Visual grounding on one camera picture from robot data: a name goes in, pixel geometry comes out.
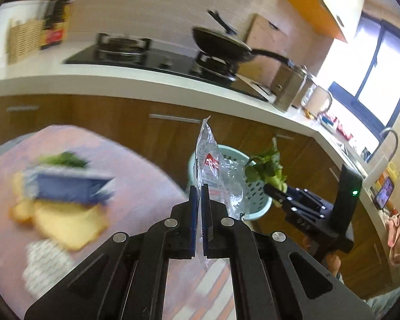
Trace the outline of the person's right hand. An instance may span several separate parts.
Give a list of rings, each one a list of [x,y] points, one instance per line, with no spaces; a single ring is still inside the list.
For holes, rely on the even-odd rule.
[[[305,236],[302,241],[302,247],[307,251],[311,251],[311,247],[313,245],[312,239],[310,237]],[[340,282],[344,283],[342,274],[340,274],[339,269],[341,267],[341,260],[335,252],[330,252],[325,256],[325,264],[327,266],[328,271],[336,277]]]

